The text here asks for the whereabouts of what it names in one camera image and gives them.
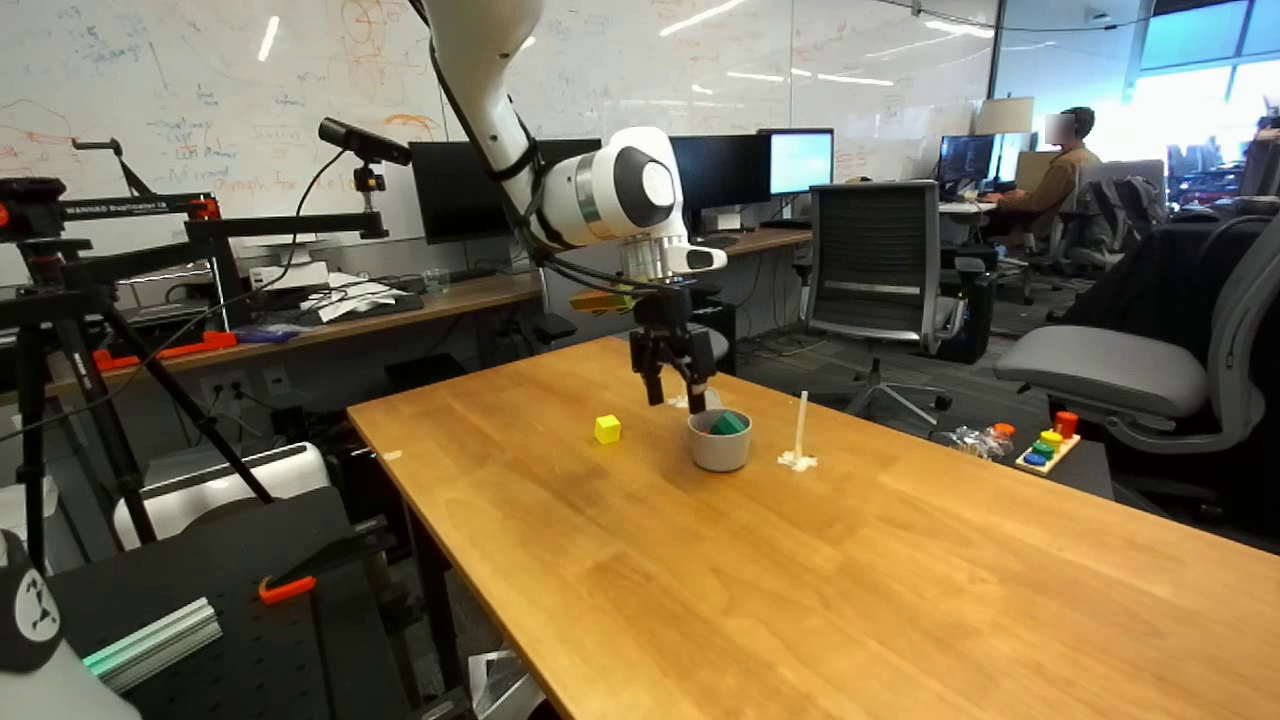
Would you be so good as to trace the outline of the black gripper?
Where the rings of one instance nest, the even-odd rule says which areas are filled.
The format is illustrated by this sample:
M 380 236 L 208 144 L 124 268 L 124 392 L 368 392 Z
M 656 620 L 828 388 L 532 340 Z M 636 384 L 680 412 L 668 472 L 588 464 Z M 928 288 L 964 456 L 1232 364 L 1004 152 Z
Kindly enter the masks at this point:
M 708 376 L 728 340 L 692 320 L 692 292 L 652 288 L 632 308 L 628 352 L 644 380 L 648 404 L 664 404 L 660 368 L 672 364 L 688 380 L 688 412 L 708 412 Z

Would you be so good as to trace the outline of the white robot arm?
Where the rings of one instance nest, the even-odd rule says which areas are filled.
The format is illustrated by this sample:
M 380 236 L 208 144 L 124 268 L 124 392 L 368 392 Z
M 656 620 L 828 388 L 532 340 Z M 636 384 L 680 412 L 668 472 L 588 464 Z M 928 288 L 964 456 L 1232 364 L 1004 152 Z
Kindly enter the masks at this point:
M 504 192 L 532 264 L 600 288 L 632 312 L 628 356 L 652 404 L 660 372 L 684 380 L 688 412 L 708 408 L 712 336 L 688 324 L 692 280 L 728 264 L 684 224 L 676 148 L 660 128 L 616 128 L 584 152 L 540 140 L 508 68 L 540 28 L 544 0 L 408 0 L 428 28 L 436 84 Z

